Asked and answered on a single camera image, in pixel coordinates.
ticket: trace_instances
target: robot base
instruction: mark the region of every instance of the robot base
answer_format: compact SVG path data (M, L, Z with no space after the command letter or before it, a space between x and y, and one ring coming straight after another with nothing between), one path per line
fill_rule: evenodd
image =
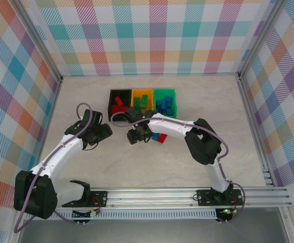
M197 199L199 206L241 206L243 198L239 189L233 189L229 185L226 191L220 193L211 189L197 190Z

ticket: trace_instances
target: plaid backdrop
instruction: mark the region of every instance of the plaid backdrop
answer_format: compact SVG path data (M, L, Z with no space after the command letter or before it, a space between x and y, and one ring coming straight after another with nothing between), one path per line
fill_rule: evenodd
M234 73L268 2L23 0L70 75Z
M38 158L57 85L9 2L0 0L0 242L12 228L15 176Z
M294 0L288 1L246 77L275 177L294 203Z

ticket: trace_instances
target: cable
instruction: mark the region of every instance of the cable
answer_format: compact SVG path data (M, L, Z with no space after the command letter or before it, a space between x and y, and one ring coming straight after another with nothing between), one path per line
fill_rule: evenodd
M90 148L90 149L83 149L83 151L90 151L90 150L93 150L94 148Z
M98 201L98 207L96 207L96 210L100 210L100 209L101 209L101 202L100 202L100 200L99 200L98 198L96 198L96 197L92 198L92 201L95 203L95 206L97 205L97 203L96 203L95 200Z
M79 107L81 106L81 105L86 105L88 108L89 108L89 110L90 110L90 118L89 118L89 120L88 120L88 122L86 123L86 125L84 126L84 128L82 129L82 130L80 130L77 134L75 134L74 136L72 136L71 138L69 138L67 141L65 141L62 145L60 145L59 147L57 147L54 151L52 151L52 153L48 156L48 158L45 160L45 162L42 164L42 166L41 166L41 168L39 169L39 171L38 171L38 173L35 175L35 177L34 177L34 179L32 180L32 183L30 184L30 187L29 187L29 190L28 190L28 192L27 192L27 195L26 195L26 198L25 198L25 201L24 201L24 204L23 204L23 207L22 207L22 210L21 210L21 213L20 213L20 215L19 215L19 217L18 217L18 219L17 219L17 221L16 221L16 224L15 224L15 226L14 226L14 233L18 233L18 232L20 232L27 224L29 224L31 221L32 221L32 219L35 217L35 216L32 216L28 221L26 221L20 228L18 228L19 227L19 225L20 225L20 222L21 222L21 220L22 220L22 217L23 217L23 215L24 215L24 212L25 212L25 208L26 208L26 206L27 206L27 204L28 204L28 202L29 202L29 199L30 199L30 195L31 195L31 192L32 192L32 189L33 189L33 187L34 187L34 185L35 185L35 183L36 183L36 181L37 181L37 179L38 179L38 177L39 177L39 175L41 174L41 172L43 171L43 169L44 169L44 167L47 165L47 163L49 162L49 160L62 148L62 147L64 147L66 144L68 144L70 141L72 141L73 139L75 139L75 138L77 138L80 134L82 134L85 130L86 130L86 128L90 125L90 123L91 123L91 121L92 121L92 117L93 117L93 112L92 112L92 108L91 108L91 106L89 105L89 104L87 104L87 103L85 103L85 102L83 102L83 103L80 103L80 104L78 104L78 106L77 106L77 108L76 108L76 114L77 114L77 117L79 118L79 119L81 119L80 118L80 115L79 115L79 113L78 113L78 109L79 109ZM55 213L60 217L60 218L62 218L62 219L65 219L64 217L61 217L61 215L59 214L59 213L57 213L56 211L55 211Z
M194 198L196 195L197 195L197 194L194 194L194 195L192 196L192 199L193 199L194 201L198 201L197 199Z
M219 156L218 159L217 159L217 161L218 161L218 165L219 165L219 169L220 169L220 172L221 172L221 174L222 174L222 176L223 176L223 178L224 178L225 181L227 181L228 183L230 183L230 184L232 184L232 185L236 185L236 186L238 186L238 187L241 189L242 193L243 193L243 204L242 204L242 207L241 207L239 213L238 213L233 219L231 219L229 222L232 222L232 221L236 220L236 219L240 216L241 212L243 211L243 209L244 209L244 207L245 207L246 195L245 195L244 188L243 188L241 185L239 185L238 183L232 182L231 180L228 180L228 179L226 178L226 175L225 175L225 173L224 173L223 166L222 166L220 160L228 155L228 153L229 153L229 148L228 148L227 143L226 143L221 137L219 137L216 133L210 131L209 129L203 128L203 127L201 127L201 126L198 126L198 125L195 125L195 124L185 124L185 123L182 123L182 122L177 121L177 120L172 120L172 119L163 118L163 117L149 117L149 118L141 119L141 120L136 121L136 122L134 122L134 123L120 125L120 124L116 124L116 123L113 121L113 118L114 118L116 115L119 115L119 114L125 114L125 112L117 112L117 113L114 113L114 114L111 116L111 123L112 123L114 126L118 127L118 128L131 127L131 126L134 126L134 125L136 125L136 124L138 124L138 123L145 122L145 121L147 121L147 120L162 120L162 121L166 121L166 122L170 122L170 123L174 123L174 124L182 125L182 126L185 126L185 127L191 127L191 128L201 129L201 130L203 130L203 131L209 133L210 135L214 136L216 139L218 139L218 140L223 144L223 146L224 146L225 149L226 149L225 153L224 153L223 155Z
M237 206L237 202L236 202L236 199L234 197L232 197L234 203L235 203L235 207L234 207L234 210L236 209L236 206Z

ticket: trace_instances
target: black bracket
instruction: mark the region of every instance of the black bracket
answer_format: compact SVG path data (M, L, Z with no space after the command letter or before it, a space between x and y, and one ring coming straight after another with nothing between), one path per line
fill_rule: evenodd
M80 222L80 223L88 223L90 222L91 220L90 219L87 219L87 218L90 218L91 217L91 212L86 212L86 213L81 213L81 212L77 212L77 211L73 211L71 213L71 217L72 218L86 218L86 219L73 219L74 222Z
M222 201L217 200L217 196L221 193L216 192L213 189L207 190L197 190L197 199L199 206L234 206L236 200L236 205L241 206L243 205L243 198L241 191L239 189L233 189L229 196Z
M96 205L93 201L94 198L97 198L98 200L95 200L97 204L100 202L100 205ZM107 202L107 191L90 191L88 200L83 203L82 200L78 201L71 201L67 204L64 204L63 208L95 208L95 207L101 207L105 208Z

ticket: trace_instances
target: metal corner post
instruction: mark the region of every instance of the metal corner post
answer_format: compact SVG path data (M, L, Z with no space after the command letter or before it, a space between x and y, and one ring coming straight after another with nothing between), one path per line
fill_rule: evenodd
M248 57L246 58L246 61L240 71L240 77L243 79L247 73L247 71L250 69L252 66L256 56L258 55L263 43L269 36L275 22L280 16L280 13L284 9L285 5L287 4L288 0L276 0L276 3L267 19L267 21L264 23L264 26L262 30L260 31L254 47L251 49Z
M34 42L35 46L38 48L40 54L42 55L44 61L46 62L47 66L49 67L50 71L54 75L55 79L57 79L60 83L62 82L62 74L60 73L56 63L54 62L53 58L51 57L45 43L43 42L40 34L38 33L35 25L31 21L26 9L24 8L23 4L20 0L9 0L11 6L13 7L14 11L16 12L17 16L20 18L22 24L24 25L27 33L31 37L32 41Z

